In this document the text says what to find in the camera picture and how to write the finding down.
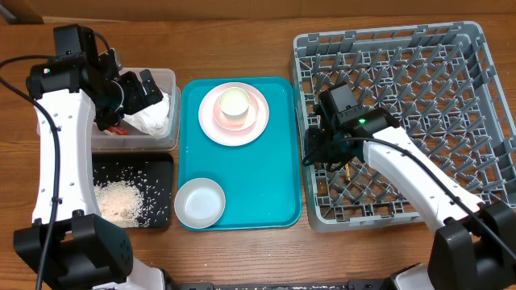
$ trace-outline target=wooden table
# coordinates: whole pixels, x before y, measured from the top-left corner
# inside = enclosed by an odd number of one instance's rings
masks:
[[[171,68],[182,89],[201,78],[289,79],[293,38],[301,33],[460,20],[477,21],[484,29],[512,114],[516,115],[516,17],[511,14],[90,26],[121,52],[126,67]],[[0,39],[0,60],[54,53],[49,25],[0,27]],[[12,64],[2,70],[2,76],[24,88],[33,64]],[[34,287],[35,274],[13,251],[12,233],[30,225],[35,205],[40,169],[35,123],[34,109],[0,88],[0,288]],[[178,164],[178,151],[173,157]],[[176,281],[215,284],[386,277],[414,263],[426,263],[432,245],[432,236],[423,224],[318,234],[308,225],[306,208],[295,226],[283,230],[194,233],[173,217],[166,231],[130,230],[129,235],[135,257],[166,269]]]

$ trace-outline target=teal tray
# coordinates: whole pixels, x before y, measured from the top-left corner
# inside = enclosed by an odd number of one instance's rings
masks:
[[[238,81],[257,88],[267,100],[265,131],[253,142],[226,147],[201,129],[198,110],[217,85]],[[292,86],[282,77],[249,77],[190,82],[181,100],[179,188],[205,177],[226,195],[222,217],[202,230],[243,230],[291,226],[301,217],[301,176]]]

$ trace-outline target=cup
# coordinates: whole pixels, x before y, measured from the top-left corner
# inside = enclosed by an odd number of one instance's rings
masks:
[[[225,89],[218,98],[218,106],[233,125],[245,123],[249,111],[249,94],[245,89],[231,87]]]

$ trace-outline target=pink plate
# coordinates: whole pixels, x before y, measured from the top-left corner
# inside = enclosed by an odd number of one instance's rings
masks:
[[[249,128],[252,124],[255,123],[256,117],[258,117],[258,111],[260,110],[260,107],[258,106],[258,101],[256,101],[256,98],[254,96],[249,94],[250,102],[248,114],[245,116],[245,120],[243,120],[244,122],[240,122],[240,124],[234,124],[233,122],[235,121],[232,121],[226,117],[226,115],[218,105],[219,99],[220,97],[217,97],[215,105],[213,106],[213,117],[215,118],[217,124],[219,124],[221,127],[229,131],[240,131]]]
[[[214,118],[214,106],[220,94],[230,87],[245,89],[258,103],[256,120],[249,128],[243,130],[226,130]],[[199,107],[199,123],[202,131],[214,142],[225,146],[241,146],[258,138],[265,130],[268,122],[268,104],[263,94],[253,86],[230,82],[214,87],[202,99]]]

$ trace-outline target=white cloth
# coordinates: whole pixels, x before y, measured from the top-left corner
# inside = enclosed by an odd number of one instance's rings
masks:
[[[167,93],[163,93],[163,100],[151,105],[133,115],[126,115],[123,121],[128,122],[134,128],[149,135],[167,134],[167,124],[169,123],[170,98]]]

